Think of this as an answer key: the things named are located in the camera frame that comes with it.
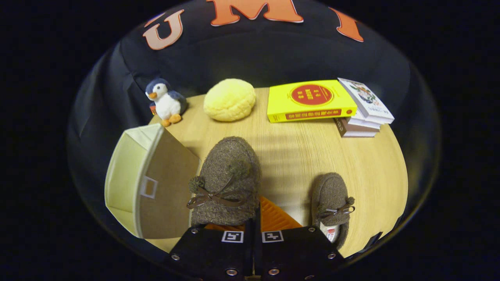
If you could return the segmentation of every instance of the book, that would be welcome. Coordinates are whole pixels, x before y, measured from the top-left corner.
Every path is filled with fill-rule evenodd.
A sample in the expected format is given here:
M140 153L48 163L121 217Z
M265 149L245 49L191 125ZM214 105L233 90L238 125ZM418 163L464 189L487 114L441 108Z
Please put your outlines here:
M271 123L350 117L357 108L339 81L306 81L270 87L267 117Z
M348 117L346 120L347 124L358 125L373 129L380 129L381 125L380 123L366 121L366 118L363 116L360 110L357 110L354 116Z
M394 121L389 109L365 84L344 78L339 78L338 81L354 99L365 121L379 124L391 124Z
M335 118L335 123L337 124L338 132L342 138L375 137L380 131L379 129L348 124L345 118Z

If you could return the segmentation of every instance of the yellow book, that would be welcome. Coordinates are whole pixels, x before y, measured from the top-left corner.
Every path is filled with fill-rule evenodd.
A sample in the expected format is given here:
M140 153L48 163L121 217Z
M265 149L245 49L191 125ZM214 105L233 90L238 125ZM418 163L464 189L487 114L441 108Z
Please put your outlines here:
M338 80L290 83L269 88L271 123L350 117L358 106Z

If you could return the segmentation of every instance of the slipper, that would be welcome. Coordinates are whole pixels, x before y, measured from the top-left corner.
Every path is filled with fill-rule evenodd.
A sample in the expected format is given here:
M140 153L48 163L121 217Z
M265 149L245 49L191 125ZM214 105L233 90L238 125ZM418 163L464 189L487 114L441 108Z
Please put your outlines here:
M340 249L349 231L354 198L348 197L346 183L338 173L327 173L314 186L311 199L312 223Z
M252 147L241 137L225 137L208 153L199 176L189 181L196 196L191 226L237 226L256 216L262 172Z

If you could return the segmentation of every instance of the yellow bread bun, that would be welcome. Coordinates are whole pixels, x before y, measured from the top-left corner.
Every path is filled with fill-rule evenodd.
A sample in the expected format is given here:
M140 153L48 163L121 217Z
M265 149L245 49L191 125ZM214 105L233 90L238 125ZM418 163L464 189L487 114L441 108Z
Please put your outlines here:
M218 121L236 121L250 115L257 95L254 87L241 79L224 79L206 93L203 111Z

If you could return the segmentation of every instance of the stack of books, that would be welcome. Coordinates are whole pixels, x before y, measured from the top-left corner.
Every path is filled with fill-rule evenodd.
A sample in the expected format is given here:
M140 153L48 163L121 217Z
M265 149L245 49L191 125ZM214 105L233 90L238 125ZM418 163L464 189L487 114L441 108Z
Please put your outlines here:
M391 112L365 84L343 78L338 81L357 105L354 116L335 119L343 138L374 137L381 125L394 121Z

